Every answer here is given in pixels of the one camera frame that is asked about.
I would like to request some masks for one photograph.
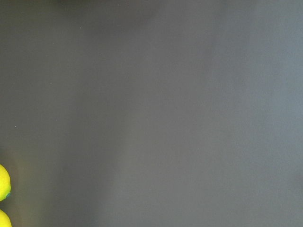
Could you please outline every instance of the gray tabletop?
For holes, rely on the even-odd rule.
[[[1,1],[13,227],[299,227],[301,0]]]

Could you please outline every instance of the matte gray background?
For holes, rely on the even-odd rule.
[[[1,1],[14,227],[303,225],[303,1]]]

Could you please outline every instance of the yellow fruit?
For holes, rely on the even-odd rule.
[[[0,210],[0,226],[1,227],[11,227],[9,217],[2,210]]]
[[[10,177],[6,169],[2,165],[0,165],[0,201],[8,197],[9,194],[10,194]]]

